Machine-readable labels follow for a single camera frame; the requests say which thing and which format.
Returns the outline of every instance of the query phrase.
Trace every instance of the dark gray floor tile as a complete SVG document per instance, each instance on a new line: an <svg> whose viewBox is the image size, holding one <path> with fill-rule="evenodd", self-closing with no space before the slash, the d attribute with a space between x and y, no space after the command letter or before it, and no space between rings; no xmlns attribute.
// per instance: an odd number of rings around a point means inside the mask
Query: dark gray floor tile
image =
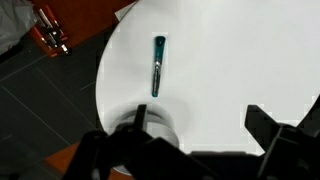
<svg viewBox="0 0 320 180"><path fill-rule="evenodd" d="M28 91L24 87L19 89L20 92ZM33 98L30 98L28 94L24 95L30 101L33 101ZM1 129L13 134L40 157L44 158L70 144L37 114L28 109L13 94L10 94L9 90L5 90L3 87L0 87L0 109Z"/></svg>
<svg viewBox="0 0 320 180"><path fill-rule="evenodd" d="M63 174L58 171L55 167L53 167L51 164L49 164L46 160L42 160L36 164L41 169L47 171L52 176L58 177L59 179L62 179Z"/></svg>
<svg viewBox="0 0 320 180"><path fill-rule="evenodd" d="M5 81L3 86L10 96L63 137L66 143L78 142L85 132L95 127L65 96L65 89L57 87L37 69L20 73Z"/></svg>
<svg viewBox="0 0 320 180"><path fill-rule="evenodd" d="M0 143L12 136L11 133L0 129Z"/></svg>
<svg viewBox="0 0 320 180"><path fill-rule="evenodd" d="M41 160L41 157L13 135L0 142L0 174L22 171Z"/></svg>
<svg viewBox="0 0 320 180"><path fill-rule="evenodd" d="M19 72L36 66L47 56L30 37L26 37L22 41L26 47L23 48L20 53L0 64L0 82Z"/></svg>
<svg viewBox="0 0 320 180"><path fill-rule="evenodd" d="M87 115L87 117L95 122L95 126L99 127L99 123L96 122L98 118L97 114L97 107L96 107L96 84L95 82L90 83L86 86L84 86L82 89L79 90L80 96L83 97L83 101L86 102L86 104L83 106L83 111Z"/></svg>
<svg viewBox="0 0 320 180"><path fill-rule="evenodd" d="M45 76L64 90L64 94L94 126L95 92L82 90L94 85L104 47L105 35L101 34L74 48L71 56L59 57L57 61L47 61L38 66Z"/></svg>
<svg viewBox="0 0 320 180"><path fill-rule="evenodd" d="M44 167L37 163L20 173L19 180L59 180L61 177L57 176L51 169Z"/></svg>

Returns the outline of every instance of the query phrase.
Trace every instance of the black machine part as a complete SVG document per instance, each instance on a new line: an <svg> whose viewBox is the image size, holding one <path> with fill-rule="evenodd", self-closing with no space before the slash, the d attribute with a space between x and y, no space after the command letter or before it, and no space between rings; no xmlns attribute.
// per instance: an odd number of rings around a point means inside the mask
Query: black machine part
<svg viewBox="0 0 320 180"><path fill-rule="evenodd" d="M111 136L94 131L84 135L63 180L107 179L124 165L138 180L319 180L320 100L293 127L279 124L256 105L247 108L245 127L265 150L261 156L245 152L184 154L162 138L143 131L147 105L139 105L135 120Z"/></svg>

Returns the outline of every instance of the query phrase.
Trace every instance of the blue pen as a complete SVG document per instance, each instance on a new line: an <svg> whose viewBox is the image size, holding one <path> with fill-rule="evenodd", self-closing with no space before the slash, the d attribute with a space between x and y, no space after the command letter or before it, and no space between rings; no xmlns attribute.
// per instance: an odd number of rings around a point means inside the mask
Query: blue pen
<svg viewBox="0 0 320 180"><path fill-rule="evenodd" d="M160 77L161 77L161 65L163 58L164 43L166 38L163 36L157 36L155 40L156 44L156 55L153 73L153 83L152 83L152 96L158 97L159 87L160 87Z"/></svg>

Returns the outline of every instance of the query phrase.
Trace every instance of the white round table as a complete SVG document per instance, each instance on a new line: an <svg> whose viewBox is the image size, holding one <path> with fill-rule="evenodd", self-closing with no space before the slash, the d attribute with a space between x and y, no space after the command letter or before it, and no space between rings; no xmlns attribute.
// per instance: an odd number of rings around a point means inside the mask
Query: white round table
<svg viewBox="0 0 320 180"><path fill-rule="evenodd" d="M159 35L167 40L153 98ZM319 0L140 0L105 48L96 100L107 132L147 103L167 112L186 153L261 154L244 128L247 105L296 125L319 92Z"/></svg>

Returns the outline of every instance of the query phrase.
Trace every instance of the orange surface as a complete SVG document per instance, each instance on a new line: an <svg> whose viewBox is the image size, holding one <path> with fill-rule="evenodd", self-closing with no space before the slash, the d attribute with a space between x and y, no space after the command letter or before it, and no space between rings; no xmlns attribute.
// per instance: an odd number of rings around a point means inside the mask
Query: orange surface
<svg viewBox="0 0 320 180"><path fill-rule="evenodd" d="M79 146L79 143L74 144L66 149L63 149L51 156L49 156L48 158L46 158L46 162L52 166L53 168L55 168L56 170L58 170L60 173L64 174L67 169L68 166L77 150ZM111 171L109 180L133 180L134 178L132 178L131 176L126 176L123 175L115 170Z"/></svg>
<svg viewBox="0 0 320 180"><path fill-rule="evenodd" d="M69 37L67 47L72 48L97 33L115 26L118 23L114 13L135 0L31 0L35 9L49 5L63 31ZM39 39L34 31L30 34L48 53L52 52Z"/></svg>

